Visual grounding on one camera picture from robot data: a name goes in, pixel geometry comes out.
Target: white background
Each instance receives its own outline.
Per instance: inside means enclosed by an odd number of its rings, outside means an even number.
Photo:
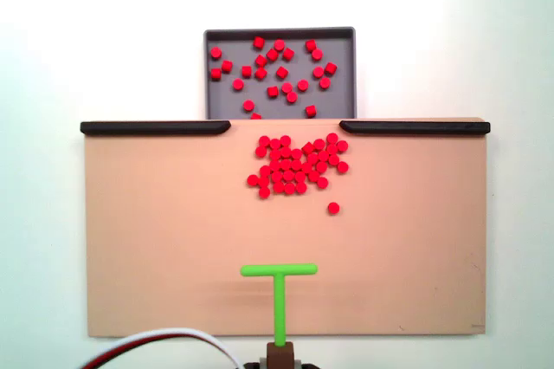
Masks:
[[[360,118],[492,123],[487,330],[297,338],[298,358],[554,366],[554,0],[0,0],[0,367],[77,367],[109,343],[87,337],[80,121],[201,119],[205,29],[336,25],[357,30]],[[268,338],[224,341],[252,361]],[[107,367],[230,364],[170,341]]]

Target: tan board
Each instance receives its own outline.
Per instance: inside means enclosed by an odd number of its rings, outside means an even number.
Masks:
[[[261,135],[350,148],[329,188],[262,201]],[[353,135],[336,120],[237,120],[216,136],[86,137],[88,332],[273,333],[273,285],[245,264],[315,262],[287,278],[288,334],[484,333],[486,138]],[[340,213],[326,213],[330,202]]]

